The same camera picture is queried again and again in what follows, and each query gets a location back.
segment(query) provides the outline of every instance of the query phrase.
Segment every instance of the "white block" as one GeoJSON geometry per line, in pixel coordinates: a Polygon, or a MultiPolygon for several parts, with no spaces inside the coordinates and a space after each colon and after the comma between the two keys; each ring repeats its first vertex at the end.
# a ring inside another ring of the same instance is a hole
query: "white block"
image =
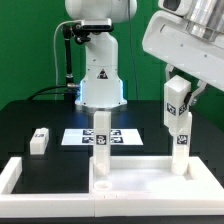
{"type": "Polygon", "coordinates": [[[185,126],[179,134],[173,138],[171,171],[176,175],[184,175],[187,172],[190,142],[191,142],[192,114],[188,112],[185,126]]]}
{"type": "Polygon", "coordinates": [[[186,123],[189,106],[184,99],[190,90],[191,83],[177,75],[164,86],[164,124],[173,136],[186,123]]]}
{"type": "Polygon", "coordinates": [[[111,112],[97,111],[94,114],[94,172],[107,175],[110,172],[111,112]]]}
{"type": "Polygon", "coordinates": [[[0,195],[11,194],[22,173],[22,159],[12,157],[0,175],[0,195]]]}
{"type": "Polygon", "coordinates": [[[36,129],[30,141],[30,154],[43,155],[49,141],[49,130],[47,128],[36,129]]]}

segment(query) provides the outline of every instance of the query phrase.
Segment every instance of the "white pillar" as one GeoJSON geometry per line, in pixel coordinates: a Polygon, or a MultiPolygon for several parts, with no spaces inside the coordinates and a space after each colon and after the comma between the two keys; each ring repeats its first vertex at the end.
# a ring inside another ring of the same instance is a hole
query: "white pillar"
{"type": "Polygon", "coordinates": [[[190,90],[191,83],[177,75],[164,88],[164,124],[173,136],[171,171],[177,175],[188,167],[192,115],[184,99],[190,90]]]}
{"type": "Polygon", "coordinates": [[[94,114],[94,172],[107,175],[110,172],[111,112],[97,111],[94,114]]]}

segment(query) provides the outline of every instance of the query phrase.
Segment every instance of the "small white box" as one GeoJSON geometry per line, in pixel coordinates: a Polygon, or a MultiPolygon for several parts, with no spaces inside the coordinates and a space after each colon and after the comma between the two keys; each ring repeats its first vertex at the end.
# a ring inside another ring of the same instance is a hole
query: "small white box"
{"type": "Polygon", "coordinates": [[[49,130],[47,128],[36,129],[30,141],[30,154],[43,155],[49,141],[49,130]]]}

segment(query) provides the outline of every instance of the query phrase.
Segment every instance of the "white paper sheet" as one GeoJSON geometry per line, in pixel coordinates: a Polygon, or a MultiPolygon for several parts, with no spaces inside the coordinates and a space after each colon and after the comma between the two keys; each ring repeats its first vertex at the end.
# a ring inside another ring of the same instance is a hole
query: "white paper sheet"
{"type": "MultiPolygon", "coordinates": [[[[93,129],[65,129],[62,145],[93,145],[93,129]]],[[[111,145],[143,145],[137,129],[111,129],[111,145]]]]}

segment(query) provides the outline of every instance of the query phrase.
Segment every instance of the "black cable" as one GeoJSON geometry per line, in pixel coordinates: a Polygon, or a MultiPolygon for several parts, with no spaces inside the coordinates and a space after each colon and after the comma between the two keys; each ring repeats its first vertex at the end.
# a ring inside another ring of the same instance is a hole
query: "black cable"
{"type": "Polygon", "coordinates": [[[38,95],[41,95],[41,93],[44,93],[46,91],[49,91],[49,90],[52,90],[52,89],[61,89],[61,88],[67,88],[67,85],[50,86],[50,87],[41,89],[41,90],[37,91],[36,93],[34,93],[32,96],[28,97],[27,100],[32,100],[34,97],[36,97],[38,95]]]}
{"type": "Polygon", "coordinates": [[[33,100],[36,96],[43,96],[43,95],[64,95],[65,93],[37,93],[29,97],[27,100],[33,100]]]}
{"type": "Polygon", "coordinates": [[[130,50],[131,50],[131,59],[134,71],[134,79],[135,79],[135,93],[136,99],[139,100],[139,91],[138,91],[138,80],[137,80],[137,72],[136,72],[136,63],[133,52],[133,38],[132,38],[132,26],[131,26],[131,0],[128,0],[128,20],[129,20],[129,32],[130,32],[130,50]]]}
{"type": "Polygon", "coordinates": [[[65,39],[65,55],[66,55],[66,72],[72,77],[72,56],[70,39],[65,39]]]}

